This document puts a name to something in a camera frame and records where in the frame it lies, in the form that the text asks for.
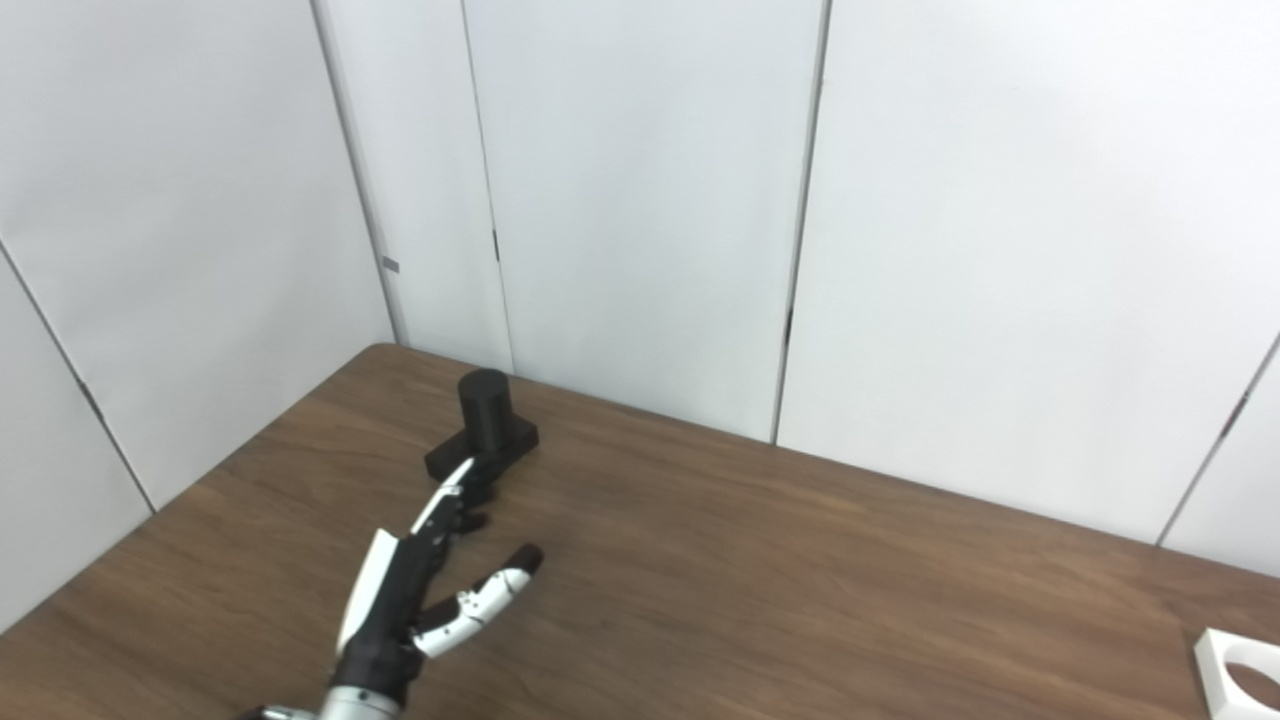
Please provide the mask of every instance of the panel seam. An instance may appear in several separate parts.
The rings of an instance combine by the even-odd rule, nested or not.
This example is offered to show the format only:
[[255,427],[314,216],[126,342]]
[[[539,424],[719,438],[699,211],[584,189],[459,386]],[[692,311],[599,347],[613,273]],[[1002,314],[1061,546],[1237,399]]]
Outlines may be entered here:
[[84,378],[81,377],[79,370],[76,369],[76,364],[72,363],[72,357],[70,355],[67,354],[67,348],[63,347],[63,342],[58,337],[58,333],[54,332],[54,325],[49,322],[49,316],[45,315],[45,310],[40,306],[40,302],[36,301],[36,293],[32,292],[31,286],[27,284],[27,278],[24,278],[22,275],[22,272],[18,269],[18,263],[14,261],[13,255],[9,254],[9,249],[5,246],[4,238],[0,238],[0,255],[4,255],[4,260],[9,265],[9,269],[13,272],[13,277],[18,279],[18,286],[22,288],[22,292],[27,296],[27,302],[29,302],[32,309],[35,309],[36,316],[40,318],[40,324],[45,327],[45,332],[49,333],[49,338],[54,342],[54,347],[58,348],[58,355],[63,359],[63,364],[67,366],[67,372],[72,374],[72,380],[76,383],[76,387],[81,391],[81,395],[84,397],[84,402],[88,404],[90,406],[90,411],[93,413],[93,416],[97,419],[97,424],[102,428],[102,433],[106,434],[106,439],[110,441],[111,448],[115,451],[115,455],[120,459],[120,462],[124,465],[125,471],[128,471],[129,479],[133,480],[133,487],[138,489],[138,495],[142,496],[142,501],[147,503],[147,510],[151,511],[152,515],[155,515],[156,514],[155,502],[151,501],[151,496],[147,493],[147,488],[142,486],[142,480],[138,479],[138,474],[133,469],[133,464],[129,462],[129,457],[124,454],[124,448],[116,439],[115,432],[111,430],[110,423],[106,421],[106,413],[102,411],[101,406],[97,404],[97,400],[93,397],[92,391],[90,391],[88,383],[84,382]]
[[471,51],[471,20],[467,18],[467,1],[458,0],[462,9],[462,37],[467,44],[467,70],[471,73],[471,99],[476,109],[476,129],[480,133],[480,164],[484,167],[485,200],[489,201],[489,228],[493,231],[494,263],[498,265],[498,291],[502,296],[502,322],[507,329],[507,356],[511,359],[511,373],[518,375],[516,368],[516,343],[511,337],[511,309],[507,306],[507,274],[502,266],[502,250],[498,247],[498,214],[493,209],[493,182],[489,178],[489,147],[484,138],[484,119],[480,117],[480,83],[476,82],[476,61]]
[[365,231],[369,233],[369,245],[374,254],[374,272],[378,273],[378,283],[383,288],[383,301],[387,304],[387,318],[392,324],[392,337],[397,345],[406,345],[404,319],[401,316],[399,304],[396,300],[390,278],[387,277],[383,265],[383,260],[389,258],[387,254],[387,242],[374,214],[372,197],[369,193],[369,182],[365,177],[365,168],[356,140],[355,120],[349,110],[349,92],[347,92],[346,83],[338,68],[337,51],[330,46],[335,44],[330,42],[330,38],[334,37],[332,32],[333,19],[321,6],[324,0],[310,0],[310,3],[311,19],[315,23],[316,38],[320,42],[320,55],[324,59],[325,74],[329,78],[333,104],[338,111],[338,127],[342,132],[343,145],[347,147],[347,161],[351,164],[351,174],[356,183],[356,196],[360,199],[360,210],[365,218]]
[[1271,366],[1271,361],[1275,359],[1277,348],[1280,348],[1280,334],[1277,334],[1275,340],[1271,341],[1271,347],[1267,350],[1267,354],[1262,357],[1262,363],[1258,365],[1258,369],[1253,373],[1253,378],[1249,379],[1249,384],[1244,388],[1244,393],[1240,396],[1240,398],[1235,402],[1235,406],[1231,409],[1231,415],[1228,418],[1228,421],[1222,425],[1221,432],[1219,432],[1217,438],[1213,441],[1213,446],[1210,447],[1208,454],[1204,456],[1204,460],[1196,470],[1196,474],[1192,475],[1192,482],[1187,484],[1187,489],[1183,491],[1181,498],[1179,498],[1178,505],[1174,506],[1174,512],[1169,516],[1169,521],[1165,523],[1165,528],[1160,532],[1160,537],[1156,538],[1156,547],[1165,547],[1165,542],[1169,541],[1169,533],[1172,532],[1174,525],[1178,524],[1178,519],[1181,516],[1183,511],[1187,510],[1187,505],[1190,501],[1192,496],[1196,493],[1196,488],[1199,487],[1201,479],[1204,478],[1204,471],[1208,470],[1210,465],[1213,464],[1213,459],[1217,457],[1217,452],[1222,448],[1222,443],[1226,442],[1228,436],[1235,427],[1235,421],[1239,420],[1242,413],[1244,411],[1244,406],[1253,396],[1253,391],[1258,387],[1258,382],[1262,380],[1262,375],[1265,375],[1267,368]]
[[814,56],[813,90],[809,96],[809,123],[805,133],[804,169],[800,173],[800,197],[796,206],[795,243],[791,249],[791,268],[787,281],[786,328],[778,357],[778,377],[773,393],[773,421],[769,428],[769,445],[778,445],[778,429],[782,424],[782,398],[787,383],[787,360],[791,355],[791,328],[795,318],[796,286],[800,279],[800,251],[804,247],[805,220],[809,213],[809,183],[813,179],[813,154],[818,142],[818,110],[822,106],[823,76],[827,72],[827,40],[831,32],[831,8],[833,0],[823,0],[822,17],[818,23],[818,49]]

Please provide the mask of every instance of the black rectangular base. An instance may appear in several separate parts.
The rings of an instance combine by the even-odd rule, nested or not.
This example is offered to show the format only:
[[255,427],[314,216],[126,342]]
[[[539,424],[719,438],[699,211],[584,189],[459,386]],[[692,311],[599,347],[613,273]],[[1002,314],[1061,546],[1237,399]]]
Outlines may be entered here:
[[508,446],[498,452],[476,454],[471,443],[467,442],[467,430],[463,428],[439,447],[426,454],[426,474],[436,480],[444,480],[453,470],[457,470],[463,460],[475,456],[474,477],[480,482],[492,482],[506,471],[507,468],[511,468],[516,460],[520,460],[530,450],[538,447],[538,425],[520,415],[515,415],[513,419],[516,438]]

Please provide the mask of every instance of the wood grain surface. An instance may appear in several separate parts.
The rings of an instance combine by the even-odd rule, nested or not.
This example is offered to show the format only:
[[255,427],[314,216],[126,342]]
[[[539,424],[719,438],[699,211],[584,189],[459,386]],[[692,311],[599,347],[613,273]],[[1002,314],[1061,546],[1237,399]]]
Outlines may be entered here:
[[[0,637],[0,717],[314,708],[378,527],[431,492],[468,366],[375,346]],[[1206,625],[1280,580],[513,380],[541,447],[433,597],[547,564],[421,719],[1207,717]]]

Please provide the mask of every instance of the robotic hand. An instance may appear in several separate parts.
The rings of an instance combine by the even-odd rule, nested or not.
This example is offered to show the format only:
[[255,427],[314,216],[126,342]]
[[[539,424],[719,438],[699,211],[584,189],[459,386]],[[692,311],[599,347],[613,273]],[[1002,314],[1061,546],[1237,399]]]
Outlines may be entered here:
[[421,610],[449,546],[484,525],[485,518],[470,511],[492,497],[493,478],[468,478],[474,460],[466,460],[440,483],[408,536],[396,538],[381,529],[374,536],[347,600],[338,666],[320,715],[266,706],[241,720],[394,720],[424,659],[439,657],[476,634],[529,584],[543,561],[532,544],[470,589]]

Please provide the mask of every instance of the white wall panel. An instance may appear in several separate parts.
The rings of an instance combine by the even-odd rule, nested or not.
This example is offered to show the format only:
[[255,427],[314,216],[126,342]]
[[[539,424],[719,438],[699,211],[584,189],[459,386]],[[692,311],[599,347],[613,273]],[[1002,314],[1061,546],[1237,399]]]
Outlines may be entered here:
[[403,337],[511,372],[462,0],[320,0]]
[[157,503],[390,337],[306,3],[0,5],[0,237]]
[[1280,365],[1272,360],[1165,547],[1280,577]]
[[1155,541],[1280,327],[1276,37],[836,3],[780,442]]
[[0,256],[0,632],[147,515]]
[[818,0],[467,0],[521,375],[767,438]]

